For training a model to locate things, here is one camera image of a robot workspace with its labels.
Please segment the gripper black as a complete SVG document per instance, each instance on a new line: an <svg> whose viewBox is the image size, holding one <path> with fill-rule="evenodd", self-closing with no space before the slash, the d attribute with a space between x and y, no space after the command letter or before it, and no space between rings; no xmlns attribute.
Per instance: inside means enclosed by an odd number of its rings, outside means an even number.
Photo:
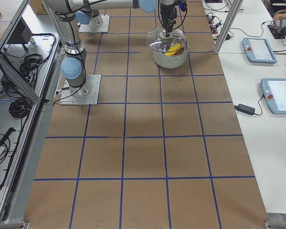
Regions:
<svg viewBox="0 0 286 229"><path fill-rule="evenodd" d="M161 19L160 22L162 27L165 29L165 37L169 38L171 36L171 30L173 29L176 23L176 1L175 0L160 0L159 7L160 7L160 15Z"/></svg>

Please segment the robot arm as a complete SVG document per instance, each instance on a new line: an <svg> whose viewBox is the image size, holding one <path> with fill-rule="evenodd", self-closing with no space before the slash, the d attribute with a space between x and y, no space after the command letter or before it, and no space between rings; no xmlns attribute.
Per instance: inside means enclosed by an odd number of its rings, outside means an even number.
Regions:
<svg viewBox="0 0 286 229"><path fill-rule="evenodd" d="M79 10L75 13L76 20L81 25L88 25L91 28L98 28L103 25L103 19L99 10Z"/></svg>
<svg viewBox="0 0 286 229"><path fill-rule="evenodd" d="M159 7L162 25L168 36L173 31L177 11L176 6L183 4L179 0L45 0L46 7L54 11L58 19L58 27L62 30L67 58L61 64L61 72L65 76L71 95L85 93L86 49L82 44L77 29L76 13L82 12L91 19L98 10L106 9L141 9L152 12Z"/></svg>

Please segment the person hand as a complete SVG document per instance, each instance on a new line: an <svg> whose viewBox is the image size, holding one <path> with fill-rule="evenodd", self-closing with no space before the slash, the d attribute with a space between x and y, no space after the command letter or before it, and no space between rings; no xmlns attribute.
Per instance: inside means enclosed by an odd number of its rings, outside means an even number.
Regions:
<svg viewBox="0 0 286 229"><path fill-rule="evenodd" d="M286 13L278 13L273 16L274 23L276 23L278 20L286 20Z"/></svg>

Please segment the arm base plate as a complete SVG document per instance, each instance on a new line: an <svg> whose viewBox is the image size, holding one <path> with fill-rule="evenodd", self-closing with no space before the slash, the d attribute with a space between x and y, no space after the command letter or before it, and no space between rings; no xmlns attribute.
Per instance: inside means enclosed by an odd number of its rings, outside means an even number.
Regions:
<svg viewBox="0 0 286 229"><path fill-rule="evenodd" d="M67 80L64 82L64 87L61 94L60 105L97 105L101 84L101 75L87 75L86 83L78 89L69 87Z"/></svg>
<svg viewBox="0 0 286 229"><path fill-rule="evenodd" d="M94 18L80 19L79 33L107 33L109 29L110 15L98 15Z"/></svg>

